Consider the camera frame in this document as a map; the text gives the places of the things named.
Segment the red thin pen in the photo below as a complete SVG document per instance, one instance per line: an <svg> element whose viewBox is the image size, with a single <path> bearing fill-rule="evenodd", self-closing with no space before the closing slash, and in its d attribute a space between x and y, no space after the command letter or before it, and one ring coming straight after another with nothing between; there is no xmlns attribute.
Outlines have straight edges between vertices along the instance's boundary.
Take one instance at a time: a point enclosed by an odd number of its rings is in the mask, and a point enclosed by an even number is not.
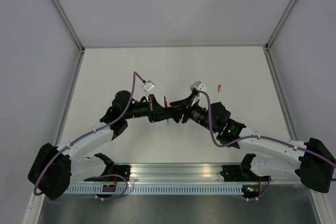
<svg viewBox="0 0 336 224"><path fill-rule="evenodd" d="M167 99L165 95L163 96L163 99L164 99L164 107L168 108L168 103L167 103Z"/></svg>

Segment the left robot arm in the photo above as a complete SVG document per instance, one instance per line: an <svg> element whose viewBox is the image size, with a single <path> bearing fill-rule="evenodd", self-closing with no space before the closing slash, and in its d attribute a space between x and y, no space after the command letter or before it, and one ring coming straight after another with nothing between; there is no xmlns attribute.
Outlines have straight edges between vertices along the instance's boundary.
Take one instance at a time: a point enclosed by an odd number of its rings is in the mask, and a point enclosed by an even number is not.
<svg viewBox="0 0 336 224"><path fill-rule="evenodd" d="M129 91L119 91L112 100L98 126L77 139L60 145L44 144L28 173L36 196L59 198L70 185L90 178L110 180L114 175L114 162L102 153L89 157L97 147L120 136L128 127L128 119L147 117L150 122L166 119L179 121L178 107L160 105L150 94L136 101Z"/></svg>

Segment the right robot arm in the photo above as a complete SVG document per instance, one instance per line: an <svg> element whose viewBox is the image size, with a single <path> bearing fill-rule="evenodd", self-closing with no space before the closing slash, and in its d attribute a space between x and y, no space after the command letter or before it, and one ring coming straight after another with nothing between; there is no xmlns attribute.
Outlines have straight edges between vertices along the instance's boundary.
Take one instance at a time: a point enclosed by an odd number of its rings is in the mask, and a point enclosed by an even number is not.
<svg viewBox="0 0 336 224"><path fill-rule="evenodd" d="M192 120L209 130L217 147L246 149L239 166L244 180L255 177L297 179L319 193L328 193L335 180L335 158L322 141L278 139L231 119L231 113L221 102L199 106L204 91L193 90L183 100L171 102L168 110L176 122Z"/></svg>

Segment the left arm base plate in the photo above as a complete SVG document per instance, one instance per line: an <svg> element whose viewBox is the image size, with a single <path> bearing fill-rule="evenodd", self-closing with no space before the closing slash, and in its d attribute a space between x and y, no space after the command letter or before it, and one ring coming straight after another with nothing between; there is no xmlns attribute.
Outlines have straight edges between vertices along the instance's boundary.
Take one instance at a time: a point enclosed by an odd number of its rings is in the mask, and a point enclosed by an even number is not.
<svg viewBox="0 0 336 224"><path fill-rule="evenodd" d="M108 167L104 173L104 175L111 175L111 174L117 174L122 177L124 177L127 181L129 181L130 175L131 175L131 166L130 165L113 165L111 167ZM115 176L108 176L103 178L105 181L109 182L122 182L123 179L120 177Z"/></svg>

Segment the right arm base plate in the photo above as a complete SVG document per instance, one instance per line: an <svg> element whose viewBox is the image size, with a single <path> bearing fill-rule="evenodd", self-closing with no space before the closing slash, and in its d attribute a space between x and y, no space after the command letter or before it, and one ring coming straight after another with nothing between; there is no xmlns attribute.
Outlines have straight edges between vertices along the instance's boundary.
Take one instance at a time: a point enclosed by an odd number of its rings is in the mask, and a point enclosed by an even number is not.
<svg viewBox="0 0 336 224"><path fill-rule="evenodd" d="M220 175L225 182L267 182L269 176L258 176L249 169L241 169L239 165L223 165Z"/></svg>

